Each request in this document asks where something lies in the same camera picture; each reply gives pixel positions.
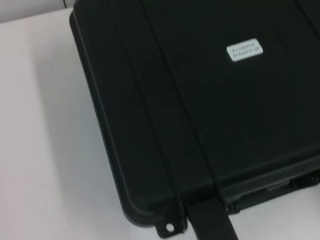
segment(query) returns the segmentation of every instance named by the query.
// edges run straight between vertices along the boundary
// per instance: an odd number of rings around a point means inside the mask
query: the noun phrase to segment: white label
[[[234,62],[251,58],[264,52],[260,43],[255,38],[227,46],[226,51]]]

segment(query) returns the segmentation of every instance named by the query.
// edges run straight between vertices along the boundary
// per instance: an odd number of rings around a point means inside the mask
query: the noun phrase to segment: white table
[[[0,25],[0,240],[159,240],[123,215],[70,12]],[[240,240],[319,240],[320,187],[230,218]]]

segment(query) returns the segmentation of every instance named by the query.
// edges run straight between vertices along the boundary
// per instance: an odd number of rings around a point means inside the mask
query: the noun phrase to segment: case lid
[[[228,213],[319,183],[309,4],[76,2],[70,23],[130,221],[167,238],[188,217],[200,240],[236,240]]]

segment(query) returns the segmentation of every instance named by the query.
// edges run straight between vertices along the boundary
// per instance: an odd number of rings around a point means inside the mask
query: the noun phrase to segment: black hard case
[[[72,32],[132,223],[167,238],[188,218],[200,240],[236,240],[228,214],[319,183],[319,16],[315,0],[76,2]],[[227,46],[250,39],[263,54],[233,62]]]

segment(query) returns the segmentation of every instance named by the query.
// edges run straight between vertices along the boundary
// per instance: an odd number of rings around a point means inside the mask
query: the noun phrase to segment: black strap
[[[238,240],[225,206],[217,196],[187,205],[186,211],[198,240]]]

